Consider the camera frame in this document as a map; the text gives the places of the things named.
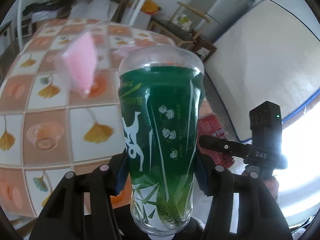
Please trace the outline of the right hand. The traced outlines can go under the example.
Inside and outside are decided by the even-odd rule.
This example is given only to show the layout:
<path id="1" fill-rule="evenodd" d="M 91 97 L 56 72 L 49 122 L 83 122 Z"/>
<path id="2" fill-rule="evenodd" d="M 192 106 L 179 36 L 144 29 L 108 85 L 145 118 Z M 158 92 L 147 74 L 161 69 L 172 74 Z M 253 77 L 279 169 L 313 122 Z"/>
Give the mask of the right hand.
<path id="1" fill-rule="evenodd" d="M 260 173 L 260 168 L 257 166 L 246 166 L 245 170 L 242 172 L 242 176 L 248 176 L 250 172 L 257 172 Z M 264 183 L 270 193 L 272 194 L 273 198 L 279 204 L 279 197 L 278 197 L 278 190 L 279 190 L 279 182 L 274 176 L 264 179 Z"/>

